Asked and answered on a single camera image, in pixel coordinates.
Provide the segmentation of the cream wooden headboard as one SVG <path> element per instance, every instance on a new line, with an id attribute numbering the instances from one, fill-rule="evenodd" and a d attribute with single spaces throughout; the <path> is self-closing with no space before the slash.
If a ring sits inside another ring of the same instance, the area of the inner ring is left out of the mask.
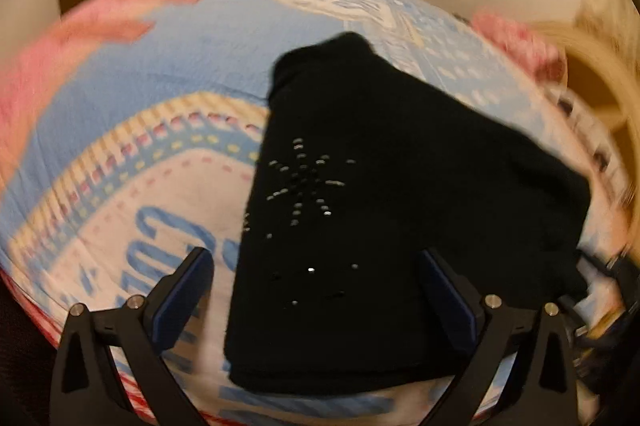
<path id="1" fill-rule="evenodd" d="M 579 79 L 573 69 L 565 83 L 588 104 L 611 133 L 625 128 L 639 147 L 639 85 L 626 64 L 593 34 L 569 22 L 533 22 L 534 29 L 562 48 L 568 65 L 587 73 Z"/>

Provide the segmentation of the blue polka dot blanket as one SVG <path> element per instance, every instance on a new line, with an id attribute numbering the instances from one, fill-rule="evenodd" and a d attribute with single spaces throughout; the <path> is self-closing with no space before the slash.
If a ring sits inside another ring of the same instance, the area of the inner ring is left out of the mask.
<path id="1" fill-rule="evenodd" d="M 165 359 L 212 425 L 414 425 L 443 380 L 329 399 L 260 398 L 224 360 L 243 209 L 270 68 L 352 30 L 385 60 L 529 134 L 576 170 L 593 162 L 525 74 L 420 0 L 90 0 L 1 75 L 1 279 L 36 332 L 17 373 L 50 366 L 68 308 L 121 305 L 214 254 L 213 290 Z"/>

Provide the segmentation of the pink floral folded blanket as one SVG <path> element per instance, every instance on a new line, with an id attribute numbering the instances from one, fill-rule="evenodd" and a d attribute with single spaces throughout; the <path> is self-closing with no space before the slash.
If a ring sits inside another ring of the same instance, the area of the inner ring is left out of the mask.
<path id="1" fill-rule="evenodd" d="M 566 79 L 565 52 L 524 22 L 480 11 L 472 16 L 471 27 L 535 81 Z"/>

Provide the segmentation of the black trousers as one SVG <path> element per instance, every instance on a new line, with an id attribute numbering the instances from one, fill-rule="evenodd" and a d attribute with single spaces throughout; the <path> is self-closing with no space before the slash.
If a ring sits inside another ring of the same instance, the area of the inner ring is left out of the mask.
<path id="1" fill-rule="evenodd" d="M 282 55 L 224 339 L 232 383 L 327 397 L 447 377 L 473 316 L 436 271 L 538 308 L 588 294 L 588 180 L 346 32 Z"/>

